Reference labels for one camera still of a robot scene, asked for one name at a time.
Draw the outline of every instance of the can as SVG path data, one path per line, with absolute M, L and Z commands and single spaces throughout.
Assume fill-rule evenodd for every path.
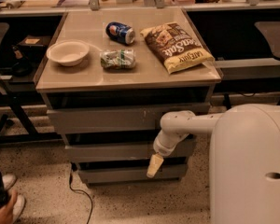
M 100 52 L 101 66 L 106 69 L 132 69 L 135 67 L 133 49 L 104 50 Z
M 135 32 L 131 26 L 112 21 L 106 28 L 105 32 L 114 41 L 125 45 L 130 45 L 134 42 Z

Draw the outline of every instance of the snack bag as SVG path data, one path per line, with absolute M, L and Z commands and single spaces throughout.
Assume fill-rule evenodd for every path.
M 141 31 L 141 35 L 169 74 L 206 60 L 214 60 L 214 57 L 176 22 L 146 28 Z

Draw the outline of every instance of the hand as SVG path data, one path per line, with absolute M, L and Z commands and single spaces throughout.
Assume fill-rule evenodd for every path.
M 10 193 L 9 202 L 0 208 L 0 224 L 11 224 L 13 215 L 13 206 L 15 205 L 18 198 L 18 192 L 16 190 L 12 190 Z

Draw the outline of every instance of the desk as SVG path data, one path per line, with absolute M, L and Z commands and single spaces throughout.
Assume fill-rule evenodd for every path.
M 136 32 L 129 47 L 136 54 L 133 70 L 104 70 L 100 65 L 95 47 L 126 49 L 105 34 L 111 21 L 129 24 Z M 36 89 L 84 183 L 147 179 L 162 114 L 187 109 L 208 112 L 212 91 L 221 80 L 215 64 L 205 62 L 169 75 L 140 36 L 142 29 L 170 21 L 201 40 L 187 13 L 178 7 L 68 13 L 57 42 L 83 40 L 91 46 L 89 57 L 75 67 L 48 61 Z M 194 139 L 178 146 L 156 178 L 180 178 L 186 173 L 190 143 Z

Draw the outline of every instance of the bowl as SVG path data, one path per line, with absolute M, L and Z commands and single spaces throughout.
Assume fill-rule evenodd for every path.
M 47 57 L 63 66 L 75 66 L 83 61 L 89 51 L 90 46 L 84 41 L 66 40 L 50 46 Z

